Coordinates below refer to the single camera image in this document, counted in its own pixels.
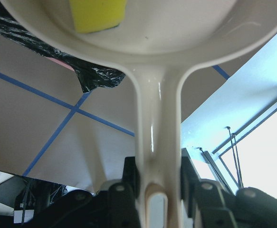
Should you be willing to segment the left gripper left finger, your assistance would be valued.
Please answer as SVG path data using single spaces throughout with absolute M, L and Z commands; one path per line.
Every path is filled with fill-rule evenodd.
M 140 177 L 135 157 L 126 157 L 122 179 L 101 190 L 89 203 L 73 212 L 67 228 L 139 228 L 135 200 Z

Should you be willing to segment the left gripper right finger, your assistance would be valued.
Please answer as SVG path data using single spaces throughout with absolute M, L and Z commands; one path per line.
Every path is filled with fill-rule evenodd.
M 186 148 L 181 150 L 181 199 L 195 228 L 277 228 L 277 199 L 247 187 L 236 194 L 202 179 Z

